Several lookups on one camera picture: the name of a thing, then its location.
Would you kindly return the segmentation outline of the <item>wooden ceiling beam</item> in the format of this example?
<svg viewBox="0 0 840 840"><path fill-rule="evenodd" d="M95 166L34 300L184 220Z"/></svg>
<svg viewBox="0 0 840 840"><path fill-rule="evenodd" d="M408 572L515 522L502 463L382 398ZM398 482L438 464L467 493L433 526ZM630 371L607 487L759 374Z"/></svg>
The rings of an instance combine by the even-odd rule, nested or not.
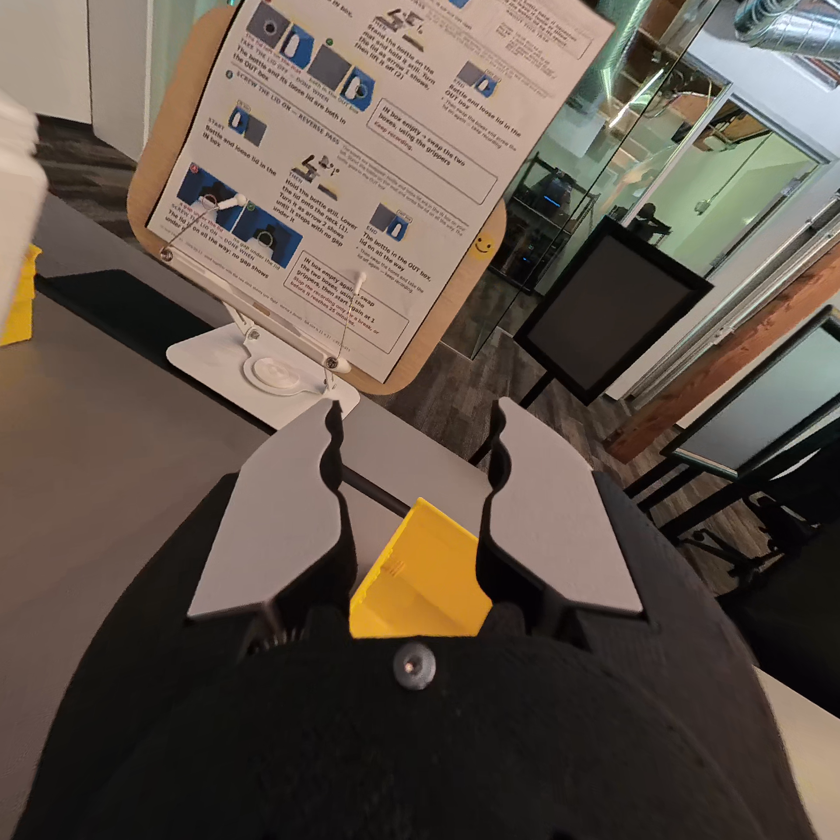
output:
<svg viewBox="0 0 840 840"><path fill-rule="evenodd" d="M838 290L839 245L835 245L605 438L602 445L606 453L622 464L637 457L681 418L827 304Z"/></svg>

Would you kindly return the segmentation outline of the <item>silver air duct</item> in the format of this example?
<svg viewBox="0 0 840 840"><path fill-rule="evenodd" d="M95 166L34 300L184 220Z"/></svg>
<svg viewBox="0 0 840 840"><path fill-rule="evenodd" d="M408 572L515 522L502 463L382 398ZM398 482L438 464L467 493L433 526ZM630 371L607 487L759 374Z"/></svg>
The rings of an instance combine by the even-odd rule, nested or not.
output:
<svg viewBox="0 0 840 840"><path fill-rule="evenodd" d="M733 27L737 40L751 48L839 61L838 1L746 1Z"/></svg>

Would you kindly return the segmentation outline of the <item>white board stand base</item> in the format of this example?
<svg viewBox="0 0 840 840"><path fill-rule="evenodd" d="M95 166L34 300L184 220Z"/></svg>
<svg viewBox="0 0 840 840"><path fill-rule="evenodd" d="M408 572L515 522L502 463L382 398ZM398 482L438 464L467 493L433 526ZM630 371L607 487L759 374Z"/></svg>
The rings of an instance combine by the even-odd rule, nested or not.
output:
<svg viewBox="0 0 840 840"><path fill-rule="evenodd" d="M347 417L358 391L263 329L229 324L173 344L166 358L210 391L278 431L321 400Z"/></svg>

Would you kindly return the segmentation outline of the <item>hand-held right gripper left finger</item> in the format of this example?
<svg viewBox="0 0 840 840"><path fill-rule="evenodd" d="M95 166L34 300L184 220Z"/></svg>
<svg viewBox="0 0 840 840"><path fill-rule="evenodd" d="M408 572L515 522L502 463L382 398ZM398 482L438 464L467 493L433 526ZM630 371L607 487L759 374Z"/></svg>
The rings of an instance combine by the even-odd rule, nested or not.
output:
<svg viewBox="0 0 840 840"><path fill-rule="evenodd" d="M350 631L358 573L341 492L340 403L321 400L249 456L235 479L186 617L203 623L256 616L280 642L302 633L312 610Z"/></svg>

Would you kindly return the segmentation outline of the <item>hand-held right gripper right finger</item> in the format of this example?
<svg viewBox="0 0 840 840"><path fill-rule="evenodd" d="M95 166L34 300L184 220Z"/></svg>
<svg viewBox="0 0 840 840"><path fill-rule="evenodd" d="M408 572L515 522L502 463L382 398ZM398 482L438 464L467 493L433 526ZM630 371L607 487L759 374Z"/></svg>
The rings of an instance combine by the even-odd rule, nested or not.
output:
<svg viewBox="0 0 840 840"><path fill-rule="evenodd" d="M588 462L502 397L491 409L476 578L528 633L557 634L583 611L636 620L644 607Z"/></svg>

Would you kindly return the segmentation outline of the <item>black framed glass panel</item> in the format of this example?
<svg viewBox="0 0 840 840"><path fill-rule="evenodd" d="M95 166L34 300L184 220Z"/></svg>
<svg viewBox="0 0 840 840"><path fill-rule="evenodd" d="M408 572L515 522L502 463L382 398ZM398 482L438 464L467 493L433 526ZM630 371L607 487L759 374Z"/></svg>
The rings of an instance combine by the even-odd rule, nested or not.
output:
<svg viewBox="0 0 840 840"><path fill-rule="evenodd" d="M740 479L834 415L839 403L838 310L824 307L661 451Z"/></svg>

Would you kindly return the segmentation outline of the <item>yellow plastic bin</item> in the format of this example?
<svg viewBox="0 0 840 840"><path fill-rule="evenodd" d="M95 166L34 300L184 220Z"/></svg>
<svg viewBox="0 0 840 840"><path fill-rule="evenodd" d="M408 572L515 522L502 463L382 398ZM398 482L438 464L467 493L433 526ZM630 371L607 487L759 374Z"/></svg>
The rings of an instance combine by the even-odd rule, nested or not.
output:
<svg viewBox="0 0 840 840"><path fill-rule="evenodd" d="M474 534L417 499L351 597L351 636L476 636L492 606L477 550Z"/></svg>
<svg viewBox="0 0 840 840"><path fill-rule="evenodd" d="M24 258L1 346L27 342L33 336L36 260L42 250L30 244Z"/></svg>

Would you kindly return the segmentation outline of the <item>wooden instruction sheet board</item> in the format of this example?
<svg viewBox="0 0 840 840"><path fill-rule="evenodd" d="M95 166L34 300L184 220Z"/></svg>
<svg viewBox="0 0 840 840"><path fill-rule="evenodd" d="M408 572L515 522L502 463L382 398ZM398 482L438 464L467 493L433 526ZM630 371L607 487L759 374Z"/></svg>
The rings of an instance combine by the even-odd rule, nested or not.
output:
<svg viewBox="0 0 840 840"><path fill-rule="evenodd" d="M147 252L367 392L412 379L502 195L615 33L587 2L240 2L134 174Z"/></svg>

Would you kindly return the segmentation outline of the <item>black textured mat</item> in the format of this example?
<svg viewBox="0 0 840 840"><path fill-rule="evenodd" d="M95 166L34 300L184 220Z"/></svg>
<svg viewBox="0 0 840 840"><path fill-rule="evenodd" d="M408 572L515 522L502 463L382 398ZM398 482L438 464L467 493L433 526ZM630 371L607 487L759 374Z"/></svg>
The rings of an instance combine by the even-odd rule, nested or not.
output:
<svg viewBox="0 0 840 840"><path fill-rule="evenodd" d="M121 269L51 278L37 274L35 289L250 425L268 435L275 433L167 360L172 345L204 335L211 326L137 277Z"/></svg>

